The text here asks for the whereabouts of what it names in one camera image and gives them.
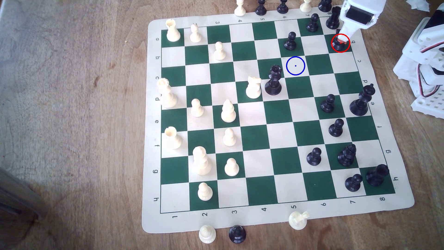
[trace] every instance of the wooden table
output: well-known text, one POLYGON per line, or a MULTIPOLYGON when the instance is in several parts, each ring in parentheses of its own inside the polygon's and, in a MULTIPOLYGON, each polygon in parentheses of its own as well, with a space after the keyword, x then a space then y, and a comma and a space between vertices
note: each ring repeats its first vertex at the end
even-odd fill
MULTIPOLYGON (((441 1, 429 2, 433 12, 441 1)), ((17 249, 443 249, 444 120, 412 111, 415 97, 392 71, 429 13, 389 0, 378 23, 363 31, 415 205, 309 220, 301 231, 287 223, 247 226, 247 241, 235 246, 227 229, 205 245, 197 232, 147 234, 141 227, 148 24, 233 13, 235 0, 2 5, 1 167, 49 207, 49 217, 34 223, 17 249)), ((278 5, 268 0, 265 7, 278 5)), ((256 6, 245 0, 247 12, 256 6)))

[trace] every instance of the chessboard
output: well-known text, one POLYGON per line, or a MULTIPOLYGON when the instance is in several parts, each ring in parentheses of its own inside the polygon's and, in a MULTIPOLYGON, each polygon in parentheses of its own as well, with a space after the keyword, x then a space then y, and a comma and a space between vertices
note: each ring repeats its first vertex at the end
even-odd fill
POLYGON ((288 222, 293 211, 308 211, 310 220, 414 204, 362 34, 350 38, 348 50, 336 52, 335 30, 325 25, 329 15, 313 8, 307 14, 291 9, 284 15, 268 11, 264 16, 253 12, 174 18, 180 33, 176 42, 167 39, 166 19, 148 25, 142 205, 146 232, 288 222), (319 29, 309 32, 313 13, 319 15, 319 29), (202 35, 198 43, 190 41, 192 24, 202 35), (284 48, 289 32, 296 33, 295 50, 284 48), (213 57, 219 41, 226 52, 223 60, 213 57), (264 90, 273 65, 282 68, 282 90, 274 96, 264 90), (248 77, 262 79, 257 99, 246 96, 248 77), (156 85, 160 78, 169 81, 177 97, 172 108, 161 106, 156 85), (369 84, 376 93, 368 112, 353 115, 350 103, 369 84), (334 110, 326 113, 320 105, 329 94, 335 96, 334 110), (190 114, 195 98, 204 108, 201 117, 190 114), (237 115, 231 123, 221 119, 226 99, 237 115), (328 129, 338 118, 344 121, 343 133, 333 137, 328 129), (163 143, 170 126, 182 139, 178 149, 163 143), (231 147, 222 142, 227 128, 237 138, 231 147), (356 158, 344 167, 337 156, 352 143, 356 158), (208 174, 198 175, 193 168, 196 146, 206 149, 212 166, 208 174), (315 147, 321 149, 317 166, 306 160, 315 147), (224 171, 229 158, 239 166, 235 176, 224 171), (365 176, 379 164, 387 165, 389 174, 380 186, 372 186, 365 176), (350 192, 344 182, 357 173, 364 180, 357 192, 350 192), (202 182, 213 190, 208 201, 198 197, 202 182))

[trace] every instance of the blue circle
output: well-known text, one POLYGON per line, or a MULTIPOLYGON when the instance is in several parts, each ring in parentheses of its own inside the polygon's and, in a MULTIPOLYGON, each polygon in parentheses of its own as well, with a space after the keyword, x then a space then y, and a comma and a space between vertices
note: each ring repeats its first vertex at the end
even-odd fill
POLYGON ((292 75, 294 75, 294 76, 299 76, 299 75, 302 74, 302 73, 304 72, 304 70, 305 70, 305 61, 304 61, 304 59, 302 59, 302 58, 300 58, 300 57, 298 57, 298 56, 292 56, 292 57, 290 57, 290 59, 288 59, 287 63, 285 64, 285 67, 287 68, 288 73, 290 73, 290 74, 292 74, 292 75), (299 74, 293 74, 293 73, 291 73, 291 72, 288 70, 288 62, 289 62, 292 58, 295 58, 295 57, 299 58, 299 59, 304 63, 304 69, 303 69, 302 72, 300 72, 299 74))

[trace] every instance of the white pawn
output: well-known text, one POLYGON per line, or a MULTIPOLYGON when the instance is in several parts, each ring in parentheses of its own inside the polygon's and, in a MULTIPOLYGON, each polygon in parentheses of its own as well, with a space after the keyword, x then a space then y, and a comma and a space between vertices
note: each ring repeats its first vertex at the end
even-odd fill
POLYGON ((182 144, 182 138, 177 134, 175 127, 165 129, 166 145, 170 149, 178 149, 182 144))
POLYGON ((203 107, 200 105, 199 99, 191 101, 191 115, 194 117, 201 117, 203 115, 203 107))
POLYGON ((227 128, 225 130, 225 135, 222 138, 222 142, 225 146, 231 147, 236 144, 236 137, 234 136, 233 129, 227 128))
POLYGON ((210 225, 204 225, 199 230, 199 239, 205 243, 210 244, 212 243, 216 238, 216 230, 214 227, 210 225))
POLYGON ((198 43, 202 39, 202 35, 198 31, 197 24, 191 25, 191 35, 190 35, 190 41, 193 43, 198 43))
POLYGON ((224 122, 233 122, 236 119, 233 103, 228 99, 223 103, 221 118, 224 122))
POLYGON ((157 87, 161 93, 160 104, 164 108, 172 108, 177 104, 177 96, 171 93, 170 82, 166 78, 157 80, 157 87))
POLYGON ((214 46, 216 47, 216 51, 214 52, 213 57, 219 61, 223 60, 226 56, 226 53, 223 50, 223 44, 221 42, 216 42, 214 46))
POLYGON ((199 184, 197 196, 199 196, 199 199, 203 201, 208 201, 211 199, 211 197, 213 197, 213 190, 205 182, 202 182, 199 184))
POLYGON ((228 176, 235 176, 239 173, 239 165, 234 158, 229 158, 225 164, 225 173, 228 176))
POLYGON ((176 29, 176 21, 173 19, 168 19, 165 22, 166 27, 168 28, 168 31, 166 33, 166 38, 170 42, 176 42, 180 39, 180 33, 179 30, 176 29))
POLYGON ((307 225, 308 217, 310 217, 310 215, 307 211, 305 211, 303 214, 299 213, 298 211, 294 211, 290 214, 288 223, 293 229, 301 230, 307 225))
POLYGON ((237 0, 236 4, 238 6, 237 6, 237 8, 235 8, 234 14, 237 15, 237 16, 245 15, 245 9, 244 9, 244 7, 242 7, 242 5, 244 4, 244 0, 237 0))
POLYGON ((248 77, 248 86, 245 92, 247 96, 251 99, 258 98, 261 95, 261 79, 248 77))

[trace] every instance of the red circle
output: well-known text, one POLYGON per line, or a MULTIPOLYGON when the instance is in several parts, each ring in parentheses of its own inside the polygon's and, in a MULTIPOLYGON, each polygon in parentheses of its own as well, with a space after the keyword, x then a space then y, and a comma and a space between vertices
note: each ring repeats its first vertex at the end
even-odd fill
POLYGON ((339 34, 336 34, 333 38, 332 38, 332 42, 330 43, 330 46, 332 47, 332 49, 334 50, 334 51, 336 51, 336 52, 338 52, 338 53, 344 53, 344 52, 346 52, 349 48, 350 48, 350 38, 347 36, 347 35, 345 35, 345 34, 342 34, 342 33, 339 33, 339 34), (348 48, 346 49, 346 50, 344 50, 344 51, 337 51, 337 50, 335 50, 334 48, 333 48, 333 39, 336 37, 336 36, 338 36, 338 35, 344 35, 348 40, 349 40, 349 46, 348 46, 348 48))

